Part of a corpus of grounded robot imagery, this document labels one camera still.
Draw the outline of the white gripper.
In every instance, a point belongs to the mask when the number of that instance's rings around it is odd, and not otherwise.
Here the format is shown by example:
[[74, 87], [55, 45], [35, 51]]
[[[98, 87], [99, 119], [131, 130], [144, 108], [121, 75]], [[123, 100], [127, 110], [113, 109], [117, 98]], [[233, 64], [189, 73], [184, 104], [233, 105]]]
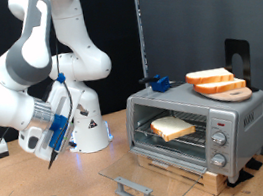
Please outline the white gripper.
[[53, 154], [59, 155], [67, 144], [71, 148], [77, 147], [74, 141], [68, 143], [74, 128], [75, 110], [78, 109], [82, 116], [89, 115], [89, 111], [79, 104], [83, 90], [55, 81], [49, 93], [44, 102], [33, 98], [31, 120], [18, 136], [18, 144], [24, 151], [46, 161], [51, 161]]

